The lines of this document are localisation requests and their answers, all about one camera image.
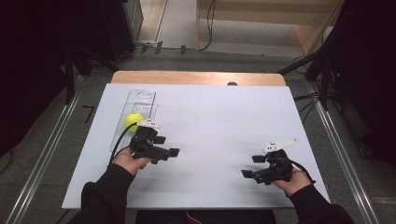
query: white tabletop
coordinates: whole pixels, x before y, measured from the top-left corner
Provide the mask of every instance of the white tabletop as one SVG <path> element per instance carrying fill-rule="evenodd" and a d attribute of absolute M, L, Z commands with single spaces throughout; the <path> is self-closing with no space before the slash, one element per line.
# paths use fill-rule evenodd
<path fill-rule="evenodd" d="M 162 147 L 178 147 L 177 158 L 139 171 L 128 193 L 128 207 L 277 208 L 292 207 L 277 187 L 257 184 L 241 170 L 270 141 L 298 139 L 288 157 L 303 165 L 329 201 L 312 149 L 288 87 L 107 84 L 63 208 L 80 208 L 85 183 L 106 170 L 111 144 L 131 90 L 156 91 L 155 120 L 165 136 Z"/>

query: tennis ball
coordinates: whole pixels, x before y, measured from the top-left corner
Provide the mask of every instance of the tennis ball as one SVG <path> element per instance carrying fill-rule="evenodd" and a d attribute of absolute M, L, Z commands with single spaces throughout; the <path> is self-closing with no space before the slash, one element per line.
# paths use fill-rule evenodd
<path fill-rule="evenodd" d="M 125 117 L 125 127 L 128 127 L 129 125 L 139 122 L 139 121 L 142 121 L 144 119 L 145 118 L 143 118 L 143 116 L 139 113 L 128 114 Z M 132 128 L 129 129 L 129 131 L 134 133 L 134 132 L 136 132 L 136 129 L 137 129 L 137 125 L 134 125 L 134 126 L 132 126 Z"/>

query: hand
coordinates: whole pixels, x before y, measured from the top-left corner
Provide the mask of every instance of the hand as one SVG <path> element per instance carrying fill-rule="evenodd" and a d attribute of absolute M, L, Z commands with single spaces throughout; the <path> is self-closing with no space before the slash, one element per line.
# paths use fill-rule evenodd
<path fill-rule="evenodd" d="M 280 189 L 285 190 L 286 194 L 290 197 L 298 190 L 311 185 L 311 181 L 309 181 L 308 177 L 303 171 L 293 168 L 290 182 L 276 180 L 273 182 L 273 184 L 278 186 Z"/>
<path fill-rule="evenodd" d="M 119 155 L 117 155 L 113 163 L 121 166 L 129 173 L 131 173 L 131 175 L 136 175 L 139 169 L 144 169 L 147 163 L 151 161 L 150 158 L 134 159 L 131 155 L 132 150 L 130 147 L 127 147 L 122 150 Z"/>

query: black sleeve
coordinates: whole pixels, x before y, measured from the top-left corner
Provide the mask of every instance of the black sleeve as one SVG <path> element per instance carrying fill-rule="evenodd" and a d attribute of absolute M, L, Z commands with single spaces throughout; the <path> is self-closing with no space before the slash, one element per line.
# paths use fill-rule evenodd
<path fill-rule="evenodd" d="M 81 210 L 69 223 L 124 223 L 126 198 L 134 176 L 110 164 L 96 183 L 85 184 Z"/>
<path fill-rule="evenodd" d="M 313 185 L 295 192 L 290 199 L 301 224 L 354 223 L 343 207 L 328 203 Z"/>

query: person's arm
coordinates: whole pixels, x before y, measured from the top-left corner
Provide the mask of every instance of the person's arm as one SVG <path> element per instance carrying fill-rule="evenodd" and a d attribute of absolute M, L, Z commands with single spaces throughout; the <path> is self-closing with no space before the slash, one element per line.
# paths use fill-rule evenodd
<path fill-rule="evenodd" d="M 149 158 L 134 160 L 129 148 L 120 152 L 96 183 L 85 184 L 81 210 L 69 223 L 124 223 L 128 188 L 148 162 Z"/>
<path fill-rule="evenodd" d="M 300 170 L 293 170 L 290 182 L 277 180 L 273 183 L 290 197 L 299 223 L 354 223 L 343 207 L 328 203 Z"/>

